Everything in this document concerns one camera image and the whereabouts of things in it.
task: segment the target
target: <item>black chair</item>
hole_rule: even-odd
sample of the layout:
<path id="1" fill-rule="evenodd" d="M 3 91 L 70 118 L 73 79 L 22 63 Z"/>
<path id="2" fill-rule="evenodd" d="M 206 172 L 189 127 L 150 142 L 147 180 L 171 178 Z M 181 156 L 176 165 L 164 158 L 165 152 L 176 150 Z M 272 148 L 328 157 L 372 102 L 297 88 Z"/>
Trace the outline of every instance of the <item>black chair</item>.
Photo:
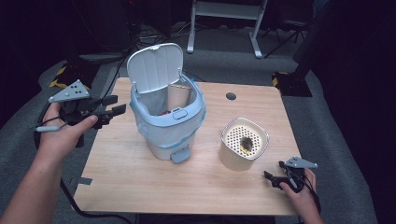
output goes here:
<path id="1" fill-rule="evenodd" d="M 267 58 L 277 49 L 286 44 L 290 39 L 295 37 L 294 43 L 297 43 L 299 35 L 304 39 L 303 32 L 309 31 L 314 23 L 314 1 L 313 0 L 281 0 L 276 8 L 277 23 L 276 34 L 279 40 L 279 45 L 268 52 L 264 58 Z M 280 42 L 277 29 L 284 31 L 294 31 L 287 39 Z M 271 29 L 268 29 L 262 38 L 264 38 Z"/>

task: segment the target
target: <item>human hand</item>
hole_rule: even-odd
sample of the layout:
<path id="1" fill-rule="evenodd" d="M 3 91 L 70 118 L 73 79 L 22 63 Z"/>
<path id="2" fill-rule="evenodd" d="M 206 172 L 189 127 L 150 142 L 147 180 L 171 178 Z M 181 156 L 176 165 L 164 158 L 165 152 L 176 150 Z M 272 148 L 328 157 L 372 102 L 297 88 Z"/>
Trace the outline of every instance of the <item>human hand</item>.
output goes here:
<path id="1" fill-rule="evenodd" d="M 310 169 L 305 168 L 306 178 L 312 185 L 312 190 L 317 192 L 317 178 Z M 315 199 L 309 188 L 306 186 L 299 193 L 295 193 L 287 183 L 280 183 L 279 186 L 285 191 L 297 213 L 304 219 L 304 223 L 324 223 L 318 212 Z"/>
<path id="2" fill-rule="evenodd" d="M 61 105 L 53 103 L 49 106 L 43 122 L 49 119 L 57 118 Z M 37 157 L 44 159 L 45 162 L 60 164 L 76 147 L 79 137 L 90 129 L 98 120 L 96 116 L 90 116 L 82 122 L 70 126 L 64 125 L 61 119 L 54 119 L 45 123 L 45 126 L 62 127 L 56 132 L 42 133 L 40 137 L 40 146 Z"/>

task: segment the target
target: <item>black cable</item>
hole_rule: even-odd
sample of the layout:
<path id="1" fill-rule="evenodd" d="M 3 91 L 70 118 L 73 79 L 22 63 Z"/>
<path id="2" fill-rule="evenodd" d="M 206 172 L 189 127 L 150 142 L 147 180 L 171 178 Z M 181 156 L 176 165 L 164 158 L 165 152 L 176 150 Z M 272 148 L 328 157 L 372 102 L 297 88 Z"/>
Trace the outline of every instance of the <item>black cable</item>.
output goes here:
<path id="1" fill-rule="evenodd" d="M 129 54 L 129 52 L 122 53 L 121 56 L 108 57 L 108 58 L 103 58 L 103 59 L 87 59 L 87 58 L 81 58 L 81 59 L 88 64 L 105 64 L 105 63 L 117 62 L 117 61 L 121 60 L 122 58 L 124 58 L 125 56 L 127 56 L 128 54 Z"/>
<path id="2" fill-rule="evenodd" d="M 59 119 L 58 117 L 55 117 L 55 118 L 52 118 L 52 119 L 48 119 L 48 120 L 46 120 L 46 121 L 44 121 L 44 122 L 42 121 L 43 118 L 44 118 L 44 116 L 46 115 L 47 110 L 49 109 L 49 107 L 50 107 L 50 103 L 46 103 L 45 106 L 43 107 L 43 109 L 41 110 L 40 116 L 39 116 L 38 119 L 37 119 L 37 124 L 40 124 L 40 123 L 44 124 L 44 123 L 46 123 L 46 122 L 48 122 L 48 121 L 50 121 L 50 120 Z M 37 150 L 38 150 L 38 147 L 39 147 L 39 138 L 40 138 L 40 135 L 41 135 L 41 133 L 38 133 L 38 132 L 34 131 L 35 149 L 37 149 Z M 73 196 L 71 195 L 70 191 L 68 190 L 68 188 L 67 188 L 67 186 L 66 186 L 66 184 L 64 183 L 64 181 L 63 181 L 62 178 L 61 178 L 61 183 L 60 183 L 60 185 L 61 185 L 61 189 L 64 191 L 64 194 L 65 194 L 66 197 L 67 197 L 67 200 L 68 200 L 68 201 L 70 202 L 70 204 L 73 206 L 74 210 L 75 210 L 79 215 L 81 215 L 82 217 L 115 217 L 115 218 L 122 219 L 123 221 L 125 221 L 125 222 L 128 223 L 128 224 L 133 224 L 128 218 L 123 217 L 123 216 L 120 216 L 120 215 L 116 215 L 116 214 L 94 215 L 94 214 L 88 214 L 88 213 L 85 213 L 85 212 L 81 211 L 81 209 L 79 209 L 79 207 L 78 207 L 76 201 L 74 200 Z"/>
<path id="3" fill-rule="evenodd" d="M 87 29 L 88 33 L 90 33 L 90 35 L 93 37 L 93 39 L 96 41 L 96 43 L 101 46 L 104 49 L 107 49 L 109 51 L 120 51 L 120 52 L 126 52 L 129 51 L 131 49 L 131 46 L 126 48 L 126 49 L 110 49 L 107 46 L 103 45 L 99 39 L 93 34 L 92 30 L 90 29 L 90 27 L 88 26 L 88 23 L 86 22 L 86 20 L 84 19 L 84 17 L 82 16 L 81 12 L 79 11 L 78 7 L 76 6 L 76 3 L 74 2 L 74 0 L 70 0 L 70 2 L 72 3 L 73 7 L 75 8 L 77 14 L 80 16 L 82 22 L 85 25 L 85 28 Z"/>
<path id="4" fill-rule="evenodd" d="M 71 195 L 69 189 L 67 188 L 66 184 L 64 181 L 61 179 L 61 188 L 64 191 L 64 194 L 66 195 L 67 200 L 70 202 L 72 205 L 73 209 L 82 217 L 93 217 L 93 218 L 98 218 L 98 217 L 115 217 L 119 218 L 123 221 L 125 221 L 128 224 L 133 224 L 128 218 L 116 215 L 116 214 L 89 214 L 86 212 L 83 212 L 77 205 L 76 201 L 74 200 L 73 196 Z"/>
<path id="5" fill-rule="evenodd" d="M 110 83 L 110 85 L 108 86 L 107 91 L 106 91 L 105 95 L 104 95 L 102 98 L 105 98 L 105 97 L 107 96 L 108 92 L 110 91 L 111 87 L 113 86 L 113 83 L 114 83 L 114 81 L 116 80 L 117 74 L 119 73 L 120 68 L 121 68 L 123 62 L 125 61 L 125 59 L 126 59 L 126 56 L 123 57 L 123 59 L 122 59 L 122 60 L 119 62 L 119 64 L 117 65 L 116 74 L 114 75 L 113 79 L 111 80 L 111 83 Z"/>
<path id="6" fill-rule="evenodd" d="M 153 29 L 144 29 L 144 30 L 141 31 L 141 33 L 140 33 L 140 35 L 138 37 L 138 40 L 136 41 L 136 44 L 141 46 L 141 47 L 150 47 L 150 46 L 153 46 L 153 45 L 162 44 L 162 43 L 164 43 L 165 41 L 168 41 L 168 40 L 176 40 L 178 38 L 181 38 L 183 35 L 189 35 L 190 34 L 190 31 L 188 31 L 187 33 L 180 34 L 183 30 L 185 30 L 187 28 L 191 28 L 189 26 L 189 24 L 190 24 L 190 22 L 187 23 L 186 25 L 184 25 L 182 28 L 178 28 L 178 29 L 174 28 L 173 31 L 172 31 L 173 33 L 170 35 L 170 37 L 158 34 Z M 198 32 L 200 32 L 202 30 L 205 30 L 205 29 L 209 29 L 209 28 L 204 27 L 204 26 L 200 25 L 199 23 L 197 23 L 195 25 L 195 33 L 198 33 Z M 142 41 L 142 39 L 147 39 L 147 38 L 154 38 L 154 41 L 152 41 L 150 43 Z"/>
<path id="7" fill-rule="evenodd" d="M 318 212 L 321 213 L 321 206 L 320 206 L 319 196 L 314 191 L 314 189 L 312 187 L 312 184 L 309 181 L 309 179 L 307 177 L 305 177 L 305 179 L 308 180 L 310 186 L 305 182 L 305 180 L 301 179 L 295 173 L 291 172 L 291 174 L 294 175 L 295 177 L 297 177 L 297 179 L 299 179 L 309 189 L 309 192 L 311 192 L 312 196 L 314 197 L 314 202 L 315 202 L 315 205 L 317 206 Z"/>
<path id="8" fill-rule="evenodd" d="M 193 77 L 197 77 L 197 78 L 199 78 L 199 79 L 200 79 L 201 81 L 203 81 L 203 82 L 207 82 L 207 81 L 204 80 L 203 78 L 198 77 L 198 76 L 194 75 L 193 73 L 189 73 L 189 72 L 186 72 L 186 71 L 183 71 L 183 73 L 185 73 L 185 74 L 187 74 L 187 75 L 190 75 L 190 76 L 193 76 Z"/>

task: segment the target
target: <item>open lid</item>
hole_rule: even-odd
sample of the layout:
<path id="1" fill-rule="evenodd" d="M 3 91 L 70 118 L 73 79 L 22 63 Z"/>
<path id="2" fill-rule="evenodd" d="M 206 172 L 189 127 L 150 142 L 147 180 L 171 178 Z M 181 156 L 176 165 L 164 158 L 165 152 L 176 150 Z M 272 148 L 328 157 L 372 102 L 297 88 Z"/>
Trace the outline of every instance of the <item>open lid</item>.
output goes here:
<path id="1" fill-rule="evenodd" d="M 127 71 L 137 91 L 160 90 L 177 82 L 183 68 L 183 51 L 177 44 L 161 44 L 141 49 L 129 58 Z"/>

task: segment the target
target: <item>basket with holes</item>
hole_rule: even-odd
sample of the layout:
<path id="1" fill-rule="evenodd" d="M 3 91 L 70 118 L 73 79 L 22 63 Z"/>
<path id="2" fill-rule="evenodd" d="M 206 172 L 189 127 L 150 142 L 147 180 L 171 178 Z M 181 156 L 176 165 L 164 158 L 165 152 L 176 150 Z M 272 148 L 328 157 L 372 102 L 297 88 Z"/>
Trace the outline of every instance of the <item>basket with holes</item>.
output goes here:
<path id="1" fill-rule="evenodd" d="M 256 123 L 245 119 L 233 119 L 221 134 L 219 157 L 233 171 L 245 171 L 267 148 L 268 133 Z"/>

